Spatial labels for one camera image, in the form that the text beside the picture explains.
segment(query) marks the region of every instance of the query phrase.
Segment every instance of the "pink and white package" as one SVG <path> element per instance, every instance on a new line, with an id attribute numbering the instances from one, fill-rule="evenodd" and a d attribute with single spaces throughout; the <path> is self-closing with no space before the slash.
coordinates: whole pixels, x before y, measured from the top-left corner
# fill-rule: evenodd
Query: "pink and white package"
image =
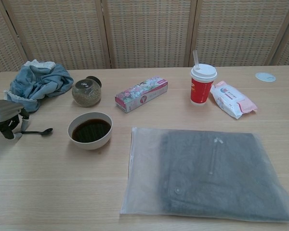
<path id="1" fill-rule="evenodd" d="M 249 98 L 224 81 L 212 85 L 210 92 L 217 105 L 236 119 L 239 119 L 245 113 L 258 109 Z"/>
<path id="2" fill-rule="evenodd" d="M 117 94 L 115 101 L 119 108 L 128 113 L 165 93 L 167 88 L 168 81 L 155 76 Z"/>

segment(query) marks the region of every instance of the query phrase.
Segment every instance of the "floral box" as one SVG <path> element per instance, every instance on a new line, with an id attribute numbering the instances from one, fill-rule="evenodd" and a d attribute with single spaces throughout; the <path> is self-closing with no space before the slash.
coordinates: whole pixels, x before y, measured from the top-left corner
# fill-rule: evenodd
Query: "floral box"
<path id="1" fill-rule="evenodd" d="M 165 93 L 167 88 L 167 80 L 153 77 L 117 94 L 115 101 L 117 106 L 127 113 Z"/>

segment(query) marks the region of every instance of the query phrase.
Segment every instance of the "black spoon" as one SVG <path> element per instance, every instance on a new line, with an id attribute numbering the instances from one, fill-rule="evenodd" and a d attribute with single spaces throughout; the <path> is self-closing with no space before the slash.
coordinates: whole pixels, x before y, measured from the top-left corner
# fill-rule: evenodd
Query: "black spoon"
<path id="1" fill-rule="evenodd" d="M 21 131 L 23 134 L 40 134 L 41 136 L 47 136 L 51 134 L 53 128 L 46 129 L 45 131 Z"/>

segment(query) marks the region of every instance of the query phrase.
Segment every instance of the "white disc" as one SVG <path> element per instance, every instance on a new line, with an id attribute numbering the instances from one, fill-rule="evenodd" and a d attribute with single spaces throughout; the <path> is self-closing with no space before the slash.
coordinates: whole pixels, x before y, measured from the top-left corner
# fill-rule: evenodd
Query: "white disc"
<path id="1" fill-rule="evenodd" d="M 276 77 L 273 76 L 270 73 L 266 73 L 266 72 L 258 72 L 256 73 L 256 78 L 264 81 L 264 82 L 274 82 L 276 80 Z"/>

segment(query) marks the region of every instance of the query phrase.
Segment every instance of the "translucent bag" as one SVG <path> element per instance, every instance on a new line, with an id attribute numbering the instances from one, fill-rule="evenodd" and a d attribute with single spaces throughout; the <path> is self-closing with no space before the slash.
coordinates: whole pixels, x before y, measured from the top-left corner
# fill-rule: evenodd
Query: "translucent bag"
<path id="1" fill-rule="evenodd" d="M 121 213 L 289 222 L 289 195 L 251 133 L 133 128 Z"/>

